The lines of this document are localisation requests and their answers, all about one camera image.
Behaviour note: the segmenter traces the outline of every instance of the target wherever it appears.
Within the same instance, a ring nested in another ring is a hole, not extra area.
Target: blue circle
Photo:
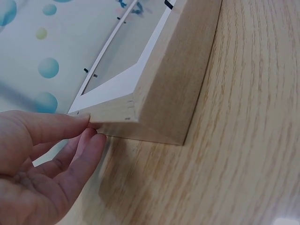
[[[14,0],[0,0],[0,26],[11,23],[17,15],[17,4]]]
[[[43,13],[45,15],[54,15],[57,11],[57,8],[54,4],[45,5],[43,8]]]
[[[60,66],[55,59],[46,58],[39,63],[37,69],[42,77],[49,79],[55,77],[58,74]]]
[[[72,0],[53,0],[55,2],[69,2],[69,1],[72,1]]]
[[[42,92],[36,97],[35,106],[38,113],[55,113],[58,102],[54,95]]]

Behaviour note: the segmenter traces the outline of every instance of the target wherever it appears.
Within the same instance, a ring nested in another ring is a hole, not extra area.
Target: wooden picture frame
[[[166,6],[147,43],[150,50],[145,48],[143,52],[144,65],[136,63],[122,75],[83,94],[97,69],[99,55],[69,114],[90,113],[91,125],[106,135],[184,143],[209,60],[221,0],[168,3],[173,8]]]

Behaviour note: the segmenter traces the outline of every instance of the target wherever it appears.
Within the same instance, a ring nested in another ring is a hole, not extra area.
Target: wooden table
[[[185,146],[112,139],[60,224],[277,218],[300,219],[300,1],[223,0]]]

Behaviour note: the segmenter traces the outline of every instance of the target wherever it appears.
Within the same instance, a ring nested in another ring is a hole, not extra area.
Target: green circle
[[[36,32],[36,37],[39,40],[43,40],[47,37],[47,30],[44,27],[41,27]]]

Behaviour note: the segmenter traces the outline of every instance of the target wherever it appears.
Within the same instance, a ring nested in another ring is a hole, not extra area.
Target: artwork
[[[67,113],[133,0],[0,0],[0,112]],[[139,59],[166,6],[138,0],[85,92]]]
[[[0,111],[68,112],[83,69],[125,11],[117,7],[115,0],[0,0]]]

